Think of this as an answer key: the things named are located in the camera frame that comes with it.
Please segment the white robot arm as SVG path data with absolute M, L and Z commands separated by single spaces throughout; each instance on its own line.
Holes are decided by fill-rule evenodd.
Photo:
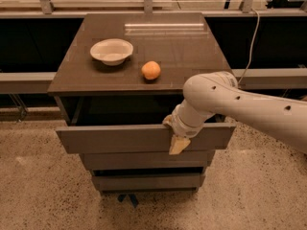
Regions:
M 216 114 L 235 119 L 307 153 L 307 103 L 243 91 L 225 71 L 198 74 L 183 85 L 182 103 L 163 123 L 173 129 L 169 153 L 180 154 Z

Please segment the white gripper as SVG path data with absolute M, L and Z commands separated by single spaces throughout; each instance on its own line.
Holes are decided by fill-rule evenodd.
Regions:
M 191 143 L 188 138 L 193 138 L 202 130 L 204 117 L 192 107 L 176 107 L 172 115 L 167 115 L 162 124 L 172 127 L 174 135 L 169 149 L 170 155 L 182 153 Z

